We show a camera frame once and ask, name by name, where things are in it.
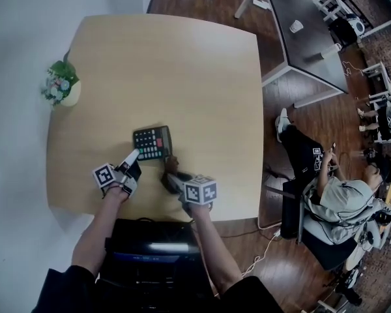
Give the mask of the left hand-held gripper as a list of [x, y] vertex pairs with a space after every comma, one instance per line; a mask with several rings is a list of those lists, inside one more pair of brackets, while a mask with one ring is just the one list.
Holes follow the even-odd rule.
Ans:
[[111, 188], [120, 188], [129, 196], [134, 194], [141, 176], [137, 161], [139, 155], [139, 149], [134, 149], [116, 168], [106, 163], [93, 170], [93, 177], [103, 196]]

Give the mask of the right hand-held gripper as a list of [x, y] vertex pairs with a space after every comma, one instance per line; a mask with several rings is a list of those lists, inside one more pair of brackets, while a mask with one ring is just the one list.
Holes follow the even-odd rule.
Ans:
[[186, 181], [185, 173], [167, 174], [167, 190], [170, 193], [180, 193], [182, 204], [207, 205], [212, 209], [217, 199], [217, 182], [212, 177], [198, 175]]

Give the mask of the black calculator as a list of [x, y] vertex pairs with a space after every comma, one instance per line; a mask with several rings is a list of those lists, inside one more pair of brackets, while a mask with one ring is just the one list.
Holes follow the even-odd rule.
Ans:
[[139, 161], [165, 160], [173, 153], [171, 134], [167, 125], [133, 131], [132, 141], [138, 149]]

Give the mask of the person's left forearm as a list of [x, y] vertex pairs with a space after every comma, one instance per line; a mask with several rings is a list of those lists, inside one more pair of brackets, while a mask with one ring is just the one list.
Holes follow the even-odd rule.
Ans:
[[94, 278], [98, 276], [106, 256], [106, 239], [111, 237], [121, 205], [128, 197], [128, 194], [124, 196], [108, 194], [106, 196], [101, 208], [82, 233], [74, 248], [71, 261], [73, 266], [88, 270]]

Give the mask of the person's right forearm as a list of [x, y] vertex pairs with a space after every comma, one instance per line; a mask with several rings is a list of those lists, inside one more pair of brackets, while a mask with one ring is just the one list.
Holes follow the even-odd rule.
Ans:
[[191, 203], [190, 213], [195, 220], [207, 271], [221, 297], [242, 280], [242, 273], [212, 223], [209, 207]]

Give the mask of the person's left hand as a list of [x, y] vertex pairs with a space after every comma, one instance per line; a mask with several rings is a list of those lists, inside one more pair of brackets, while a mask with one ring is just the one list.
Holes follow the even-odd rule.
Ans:
[[129, 193], [119, 185], [110, 185], [104, 193], [103, 199], [122, 204], [130, 197]]

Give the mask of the black chest rig with screen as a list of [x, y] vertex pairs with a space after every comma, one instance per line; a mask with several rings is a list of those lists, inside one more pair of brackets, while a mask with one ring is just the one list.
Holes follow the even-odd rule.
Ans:
[[203, 313], [214, 295], [187, 223], [118, 219], [96, 282], [104, 313]]

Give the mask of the flowers in cream pot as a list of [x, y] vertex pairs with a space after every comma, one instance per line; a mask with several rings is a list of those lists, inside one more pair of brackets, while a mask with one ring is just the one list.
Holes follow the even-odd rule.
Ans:
[[81, 82], [74, 65], [68, 60], [67, 51], [47, 69], [47, 76], [40, 88], [41, 95], [53, 106], [74, 106], [80, 97]]

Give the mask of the black bag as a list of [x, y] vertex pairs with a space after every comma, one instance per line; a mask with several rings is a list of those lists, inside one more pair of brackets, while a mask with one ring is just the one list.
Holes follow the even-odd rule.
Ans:
[[304, 202], [297, 180], [293, 179], [283, 184], [281, 237], [301, 243], [303, 222]]

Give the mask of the person's black shirt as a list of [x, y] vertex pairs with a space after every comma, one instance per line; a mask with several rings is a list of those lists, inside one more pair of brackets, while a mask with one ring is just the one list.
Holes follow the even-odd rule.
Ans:
[[195, 293], [145, 297], [142, 293], [96, 281], [73, 265], [49, 269], [32, 313], [284, 313], [256, 276], [232, 285], [219, 298]]

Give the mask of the grey office chair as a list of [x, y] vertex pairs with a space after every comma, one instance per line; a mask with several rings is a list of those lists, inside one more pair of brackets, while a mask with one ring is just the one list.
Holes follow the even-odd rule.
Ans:
[[382, 249], [391, 228], [391, 205], [374, 200], [368, 209], [347, 222], [328, 222], [310, 211], [301, 210], [297, 243], [304, 243], [324, 270], [343, 264], [355, 268], [366, 252]]

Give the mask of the white cylindrical bottle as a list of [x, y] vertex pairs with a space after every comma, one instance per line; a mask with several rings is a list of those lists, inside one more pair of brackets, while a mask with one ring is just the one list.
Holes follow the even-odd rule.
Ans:
[[342, 45], [340, 43], [335, 43], [327, 48], [325, 48], [321, 53], [321, 57], [323, 59], [328, 59], [329, 57], [338, 54], [338, 52], [342, 49]]

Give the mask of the dark table with white legs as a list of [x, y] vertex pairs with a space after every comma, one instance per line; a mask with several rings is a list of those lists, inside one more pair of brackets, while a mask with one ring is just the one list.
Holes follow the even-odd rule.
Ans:
[[[243, 0], [234, 17], [242, 16], [253, 0]], [[266, 86], [289, 71], [295, 71], [329, 87], [329, 90], [294, 103], [295, 108], [347, 94], [347, 82], [339, 54], [323, 59], [320, 53], [335, 44], [321, 13], [311, 0], [268, 0], [282, 44], [283, 62], [262, 76]], [[292, 33], [290, 25], [299, 20], [304, 28]]]

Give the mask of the black chair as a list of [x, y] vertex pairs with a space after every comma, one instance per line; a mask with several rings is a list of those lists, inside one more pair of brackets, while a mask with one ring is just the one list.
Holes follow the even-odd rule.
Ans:
[[336, 42], [341, 44], [343, 48], [350, 46], [357, 42], [358, 36], [350, 23], [344, 18], [336, 18], [332, 21], [328, 29]]

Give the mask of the white and black backpack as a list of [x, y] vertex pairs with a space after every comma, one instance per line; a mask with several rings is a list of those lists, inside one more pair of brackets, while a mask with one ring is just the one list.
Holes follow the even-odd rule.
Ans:
[[362, 36], [365, 32], [365, 25], [362, 20], [355, 14], [348, 14], [347, 21], [349, 25], [353, 28], [358, 37]]

